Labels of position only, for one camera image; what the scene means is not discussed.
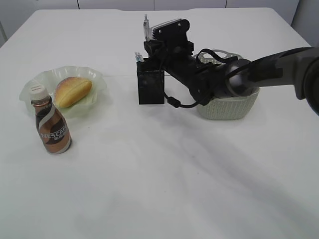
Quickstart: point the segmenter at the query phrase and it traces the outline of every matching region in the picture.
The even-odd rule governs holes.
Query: white bottle cap
[[[49,93],[44,85],[35,85],[30,87],[29,93],[32,101],[43,100],[44,98],[49,96]]]

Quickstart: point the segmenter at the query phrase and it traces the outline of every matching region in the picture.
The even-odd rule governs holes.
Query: brown bottle
[[[36,129],[49,153],[67,151],[72,139],[61,112],[55,108],[52,97],[43,85],[30,88],[31,103],[35,108]]]

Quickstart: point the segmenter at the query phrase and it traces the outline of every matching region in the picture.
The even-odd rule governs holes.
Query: white table
[[[317,238],[319,117],[293,87],[262,89],[237,121],[139,106],[133,52],[143,52],[144,13],[151,25],[187,18],[195,52],[254,60],[307,46],[267,8],[36,12],[0,49],[0,238]],[[53,156],[17,98],[63,65],[101,71],[108,91],[68,120],[73,145]],[[192,102],[178,81],[166,87]]]

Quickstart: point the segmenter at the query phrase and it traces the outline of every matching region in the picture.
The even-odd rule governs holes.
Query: plate
[[[89,67],[64,66],[51,71],[45,71],[28,81],[22,89],[19,100],[25,102],[25,106],[30,114],[35,114],[34,107],[31,104],[29,88],[36,84],[42,84],[48,90],[50,96],[54,98],[56,86],[65,78],[71,76],[85,77],[92,81],[90,93],[68,108],[58,108],[64,117],[73,118],[81,116],[89,111],[96,103],[98,91],[106,88],[106,83],[102,78],[102,73]]]

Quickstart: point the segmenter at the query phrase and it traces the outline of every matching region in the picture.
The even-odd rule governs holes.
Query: bun
[[[85,97],[92,88],[92,82],[83,77],[68,77],[55,88],[54,103],[67,108]]]

